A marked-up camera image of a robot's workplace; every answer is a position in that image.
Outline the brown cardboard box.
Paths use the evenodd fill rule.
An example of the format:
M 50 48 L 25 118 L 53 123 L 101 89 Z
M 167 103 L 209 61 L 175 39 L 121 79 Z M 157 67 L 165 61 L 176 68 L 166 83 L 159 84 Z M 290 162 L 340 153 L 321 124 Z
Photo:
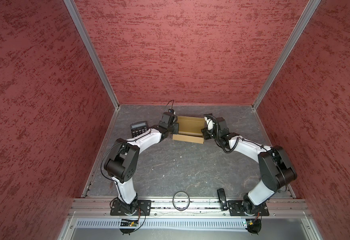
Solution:
M 202 129 L 205 128 L 205 119 L 196 117 L 178 117 L 179 131 L 173 134 L 172 139 L 175 141 L 204 144 Z

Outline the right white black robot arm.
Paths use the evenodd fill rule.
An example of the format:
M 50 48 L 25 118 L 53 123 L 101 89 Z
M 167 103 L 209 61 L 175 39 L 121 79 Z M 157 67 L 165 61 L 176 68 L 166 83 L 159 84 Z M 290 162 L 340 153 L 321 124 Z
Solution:
M 213 139 L 226 154 L 238 152 L 259 165 L 261 179 L 243 197 L 242 209 L 247 215 L 257 214 L 270 197 L 297 179 L 295 167 L 282 147 L 261 145 L 230 132 L 224 118 L 205 114 L 204 119 L 206 127 L 202 134 L 206 140 Z

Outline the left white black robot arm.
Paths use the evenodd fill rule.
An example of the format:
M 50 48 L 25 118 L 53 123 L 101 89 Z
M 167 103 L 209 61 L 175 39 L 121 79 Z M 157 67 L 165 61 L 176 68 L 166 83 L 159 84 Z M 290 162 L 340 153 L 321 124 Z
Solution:
M 117 188 L 119 202 L 130 211 L 138 206 L 138 194 L 134 188 L 133 175 L 136 172 L 140 154 L 174 133 L 178 126 L 177 121 L 177 117 L 170 117 L 135 138 L 127 140 L 119 138 L 106 154 L 103 169 Z

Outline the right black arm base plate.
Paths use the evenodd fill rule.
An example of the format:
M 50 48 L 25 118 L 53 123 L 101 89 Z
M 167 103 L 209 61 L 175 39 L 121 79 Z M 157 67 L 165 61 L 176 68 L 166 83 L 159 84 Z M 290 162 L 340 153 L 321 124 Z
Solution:
M 227 205 L 231 217 L 268 217 L 270 215 L 266 203 L 255 206 L 247 212 L 243 200 L 230 200 L 227 201 Z

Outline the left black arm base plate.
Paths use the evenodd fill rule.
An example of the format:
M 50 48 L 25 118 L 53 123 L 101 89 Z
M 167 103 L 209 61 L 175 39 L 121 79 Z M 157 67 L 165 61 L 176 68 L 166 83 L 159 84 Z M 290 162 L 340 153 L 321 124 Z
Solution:
M 139 213 L 149 216 L 151 211 L 151 200 L 136 200 L 131 205 L 123 203 L 117 199 L 112 202 L 110 215 L 111 216 L 138 216 Z

